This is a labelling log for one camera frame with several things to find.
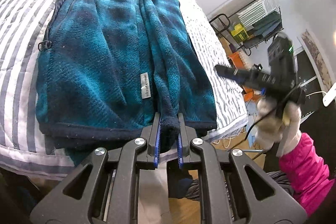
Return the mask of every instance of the white glove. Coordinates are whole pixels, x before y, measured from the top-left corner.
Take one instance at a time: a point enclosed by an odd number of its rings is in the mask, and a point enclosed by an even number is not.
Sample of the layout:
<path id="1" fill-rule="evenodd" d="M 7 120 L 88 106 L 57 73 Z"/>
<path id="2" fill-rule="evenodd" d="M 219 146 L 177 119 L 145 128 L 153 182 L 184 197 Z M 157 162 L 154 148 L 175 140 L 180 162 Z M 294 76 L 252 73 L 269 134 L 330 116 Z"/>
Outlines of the white glove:
<path id="1" fill-rule="evenodd" d="M 256 121 L 265 116 L 275 106 L 275 100 L 260 99 L 257 104 L 258 115 Z M 283 113 L 283 120 L 275 117 L 274 111 L 268 117 L 256 124 L 256 142 L 258 142 L 264 149 L 271 149 L 274 143 L 281 141 L 284 133 L 288 133 L 288 138 L 285 142 L 283 151 L 278 154 L 278 156 L 286 155 L 291 152 L 301 139 L 301 132 L 299 130 L 301 121 L 300 107 L 293 102 L 288 102 Z"/>

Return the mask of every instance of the jacket zipper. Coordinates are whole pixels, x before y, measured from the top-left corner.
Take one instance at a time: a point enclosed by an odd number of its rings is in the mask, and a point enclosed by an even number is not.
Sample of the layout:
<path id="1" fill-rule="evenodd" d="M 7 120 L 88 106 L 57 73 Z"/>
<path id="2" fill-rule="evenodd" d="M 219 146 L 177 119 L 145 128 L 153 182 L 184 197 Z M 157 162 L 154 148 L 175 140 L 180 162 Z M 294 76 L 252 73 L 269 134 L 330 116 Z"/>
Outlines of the jacket zipper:
<path id="1" fill-rule="evenodd" d="M 40 42 L 38 45 L 37 45 L 37 48 L 40 52 L 44 51 L 44 50 L 49 50 L 52 46 L 52 42 L 50 41 L 49 39 L 49 30 L 50 30 L 50 24 L 52 23 L 55 15 L 56 15 L 56 4 L 57 4 L 57 1 L 56 0 L 56 3 L 55 3 L 55 9 L 54 9 L 54 12 L 52 14 L 52 17 L 51 17 L 51 20 L 48 22 L 47 24 L 47 28 L 46 28 L 46 31 L 45 31 L 45 40 L 43 40 L 42 42 Z M 73 3 L 75 2 L 75 0 L 73 0 L 73 2 L 71 3 L 70 7 L 69 7 L 69 10 L 72 8 L 73 6 Z"/>

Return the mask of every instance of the wooden floor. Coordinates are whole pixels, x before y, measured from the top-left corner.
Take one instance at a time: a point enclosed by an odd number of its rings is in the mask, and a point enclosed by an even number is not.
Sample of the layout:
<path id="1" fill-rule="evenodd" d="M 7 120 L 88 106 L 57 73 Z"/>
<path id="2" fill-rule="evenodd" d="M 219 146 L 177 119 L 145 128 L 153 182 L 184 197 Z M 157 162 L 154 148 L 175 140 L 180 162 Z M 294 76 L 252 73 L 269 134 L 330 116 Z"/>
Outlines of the wooden floor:
<path id="1" fill-rule="evenodd" d="M 241 133 L 236 138 L 230 141 L 229 147 L 233 147 L 236 143 L 240 142 L 245 137 L 245 134 Z M 229 140 L 221 140 L 219 144 L 214 144 L 218 149 L 224 149 L 224 146 L 228 146 Z M 250 149 L 248 141 L 241 143 L 237 148 Z M 249 157 L 253 157 L 255 153 L 247 153 Z M 255 162 L 263 168 L 265 162 L 265 155 L 258 157 Z M 193 178 L 197 178 L 197 171 L 190 171 Z M 169 199 L 170 213 L 173 218 L 174 224 L 198 224 L 200 223 L 200 203 L 198 201 L 188 200 L 186 198 Z"/>

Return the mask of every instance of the striped bedspread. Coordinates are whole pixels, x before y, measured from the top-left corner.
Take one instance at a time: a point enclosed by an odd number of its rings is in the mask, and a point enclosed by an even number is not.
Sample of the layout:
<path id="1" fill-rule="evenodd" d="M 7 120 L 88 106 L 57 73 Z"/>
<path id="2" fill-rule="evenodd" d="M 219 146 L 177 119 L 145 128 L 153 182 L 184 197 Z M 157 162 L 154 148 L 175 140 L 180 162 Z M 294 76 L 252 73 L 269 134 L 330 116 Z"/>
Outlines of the striped bedspread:
<path id="1" fill-rule="evenodd" d="M 207 141 L 237 134 L 247 123 L 240 87 L 218 77 L 225 52 L 195 0 L 179 0 L 187 31 L 211 82 L 218 128 Z M 62 179 L 74 167 L 63 149 L 54 149 L 35 115 L 37 45 L 43 40 L 55 0 L 0 0 L 0 166 L 24 175 Z M 176 150 L 161 161 L 176 157 Z"/>

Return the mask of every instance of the pink jacket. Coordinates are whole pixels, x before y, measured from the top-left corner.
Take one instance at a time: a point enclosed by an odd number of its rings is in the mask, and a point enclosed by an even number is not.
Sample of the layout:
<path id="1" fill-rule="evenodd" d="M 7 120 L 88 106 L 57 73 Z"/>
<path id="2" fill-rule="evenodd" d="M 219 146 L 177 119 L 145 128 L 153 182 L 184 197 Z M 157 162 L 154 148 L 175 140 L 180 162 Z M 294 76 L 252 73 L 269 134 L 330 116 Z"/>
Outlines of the pink jacket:
<path id="1" fill-rule="evenodd" d="M 313 140 L 303 133 L 299 144 L 279 159 L 279 166 L 295 191 L 294 198 L 310 216 L 320 206 L 335 179 L 329 180 L 329 168 L 317 156 Z"/>

